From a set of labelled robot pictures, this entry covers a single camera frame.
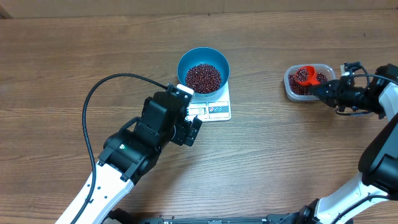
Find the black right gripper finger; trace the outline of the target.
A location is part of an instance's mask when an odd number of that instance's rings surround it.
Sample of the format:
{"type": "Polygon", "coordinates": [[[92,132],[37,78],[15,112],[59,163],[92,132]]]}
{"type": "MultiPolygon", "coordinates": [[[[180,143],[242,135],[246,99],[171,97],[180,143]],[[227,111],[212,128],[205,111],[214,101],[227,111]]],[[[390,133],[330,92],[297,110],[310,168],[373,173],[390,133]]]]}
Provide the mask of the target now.
{"type": "Polygon", "coordinates": [[[319,85],[313,85],[308,88],[309,93],[328,93],[338,88],[339,80],[330,80],[319,85]]]}
{"type": "Polygon", "coordinates": [[[311,94],[331,108],[335,108],[337,106],[335,97],[328,91],[314,90],[311,91],[311,94]]]}

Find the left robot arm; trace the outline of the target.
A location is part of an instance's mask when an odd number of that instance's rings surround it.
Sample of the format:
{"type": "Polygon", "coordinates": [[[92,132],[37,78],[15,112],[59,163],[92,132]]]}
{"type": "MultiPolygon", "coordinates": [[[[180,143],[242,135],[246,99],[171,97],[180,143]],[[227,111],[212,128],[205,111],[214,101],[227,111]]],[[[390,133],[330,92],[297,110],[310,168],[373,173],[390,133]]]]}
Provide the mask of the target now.
{"type": "Polygon", "coordinates": [[[191,146],[202,121],[189,121],[187,109],[194,91],[169,85],[144,102],[135,117],[107,138],[103,151],[83,188],[58,223],[102,223],[110,210],[157,163],[169,142],[191,146]]]}

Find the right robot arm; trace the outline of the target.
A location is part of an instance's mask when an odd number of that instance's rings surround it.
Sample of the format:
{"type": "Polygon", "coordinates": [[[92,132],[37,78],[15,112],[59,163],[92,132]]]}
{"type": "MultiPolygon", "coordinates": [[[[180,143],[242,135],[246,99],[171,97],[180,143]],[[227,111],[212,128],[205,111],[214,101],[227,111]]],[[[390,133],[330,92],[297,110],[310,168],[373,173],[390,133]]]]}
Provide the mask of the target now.
{"type": "Polygon", "coordinates": [[[345,63],[342,76],[310,87],[309,92],[344,115],[375,113],[387,118],[385,128],[364,150],[358,173],[336,192],[314,200],[292,218],[292,223],[352,223],[353,217],[373,205],[397,200],[397,66],[380,66],[373,74],[360,62],[345,63]],[[366,78],[364,88],[354,85],[355,78],[366,78]]]}

